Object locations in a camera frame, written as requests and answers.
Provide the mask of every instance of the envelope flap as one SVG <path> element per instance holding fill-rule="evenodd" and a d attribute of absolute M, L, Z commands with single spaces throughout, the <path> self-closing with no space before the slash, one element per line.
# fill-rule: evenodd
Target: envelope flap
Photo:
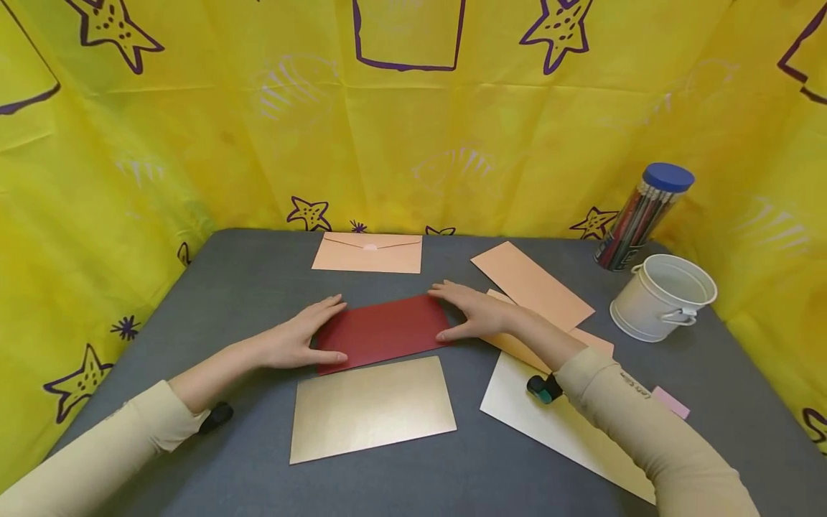
<path fill-rule="evenodd" d="M 422 241 L 421 235 L 390 235 L 384 233 L 336 233 L 326 232 L 324 238 L 348 246 L 381 249 L 386 247 L 416 244 Z"/>

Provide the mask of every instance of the right hand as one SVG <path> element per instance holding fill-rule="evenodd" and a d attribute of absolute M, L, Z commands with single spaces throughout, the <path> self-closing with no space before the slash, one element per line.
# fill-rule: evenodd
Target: right hand
<path fill-rule="evenodd" d="M 456 305 L 468 318 L 468 321 L 440 332 L 437 341 L 508 333 L 512 315 L 519 310 L 516 305 L 448 280 L 434 284 L 428 294 Z"/>

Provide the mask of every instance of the purple rectangle outline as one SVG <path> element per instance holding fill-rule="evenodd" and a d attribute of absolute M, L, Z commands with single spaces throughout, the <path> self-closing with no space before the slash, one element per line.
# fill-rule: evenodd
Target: purple rectangle outline
<path fill-rule="evenodd" d="M 0 3 L 3 4 L 3 6 L 8 11 L 8 13 L 12 16 L 12 20 L 14 20 L 14 22 L 17 24 L 17 26 L 20 27 L 20 30 L 23 32 L 23 35 L 26 37 L 27 40 L 29 40 L 29 45 L 31 45 L 31 48 L 35 49 L 35 52 L 37 52 L 37 55 L 41 58 L 41 61 L 43 61 L 43 64 L 49 70 L 49 73 L 52 74 L 52 78 L 55 79 L 55 86 L 52 89 L 48 90 L 48 91 L 45 91 L 43 93 L 39 93 L 39 94 L 35 95 L 32 98 L 25 98 L 22 101 L 17 101 L 15 103 L 10 103 L 10 104 L 5 104 L 5 105 L 0 106 L 0 115 L 13 115 L 14 113 L 20 111 L 21 109 L 25 108 L 26 106 L 29 106 L 30 104 L 35 104 L 35 103 L 45 101 L 46 99 L 48 99 L 49 97 L 51 97 L 55 93 L 58 93 L 60 91 L 60 81 L 57 79 L 57 76 L 55 75 L 55 72 L 52 71 L 49 64 L 46 63 L 46 60 L 44 59 L 43 54 L 41 54 L 41 52 L 37 49 L 37 47 L 35 46 L 35 42 L 31 40 L 31 38 L 29 37 L 29 33 L 26 32 L 26 29 L 23 28 L 23 24 L 21 24 L 20 20 L 17 19 L 17 15 L 14 14 L 14 11 L 12 11 L 12 8 L 8 6 L 8 4 L 6 3 L 6 0 L 0 0 Z"/>
<path fill-rule="evenodd" d="M 375 68 L 397 70 L 399 72 L 407 72 L 408 70 L 422 70 L 425 72 L 451 72 L 457 69 L 457 61 L 460 55 L 460 40 L 462 39 L 462 22 L 465 19 L 465 2 L 460 0 L 460 16 L 457 23 L 457 44 L 454 49 L 454 64 L 451 66 L 437 66 L 437 65 L 404 65 L 402 63 L 390 63 L 387 61 L 370 60 L 361 53 L 361 12 L 359 10 L 359 0 L 353 0 L 353 32 L 356 36 L 356 59 L 368 66 Z"/>
<path fill-rule="evenodd" d="M 810 23 L 805 27 L 804 31 L 793 41 L 792 46 L 787 50 L 784 56 L 781 57 L 781 60 L 778 61 L 778 68 L 786 72 L 790 75 L 793 79 L 797 79 L 801 81 L 801 92 L 806 95 L 811 101 L 821 104 L 827 104 L 827 98 L 821 97 L 819 94 L 810 91 L 807 89 L 806 82 L 809 77 L 799 70 L 792 68 L 788 61 L 798 51 L 798 48 L 801 46 L 801 42 L 806 40 L 808 37 L 812 36 L 815 29 L 821 25 L 821 22 L 825 18 L 825 14 L 827 14 L 827 3 L 815 14 L 813 19 Z"/>

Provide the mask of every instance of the pink sticky note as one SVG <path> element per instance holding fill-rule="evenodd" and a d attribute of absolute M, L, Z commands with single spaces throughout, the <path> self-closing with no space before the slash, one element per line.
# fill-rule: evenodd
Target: pink sticky note
<path fill-rule="evenodd" d="M 672 410 L 672 413 L 682 419 L 686 420 L 686 417 L 689 416 L 689 408 L 681 404 L 675 397 L 669 395 L 662 387 L 655 386 L 655 389 L 652 390 L 652 396 L 667 405 L 667 407 Z"/>

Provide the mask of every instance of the blue lid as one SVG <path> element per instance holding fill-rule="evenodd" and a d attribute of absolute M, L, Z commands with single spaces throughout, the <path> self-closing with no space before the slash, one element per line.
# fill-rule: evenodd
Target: blue lid
<path fill-rule="evenodd" d="M 643 181 L 667 192 L 686 192 L 695 183 L 695 176 L 671 163 L 652 163 L 643 172 Z"/>

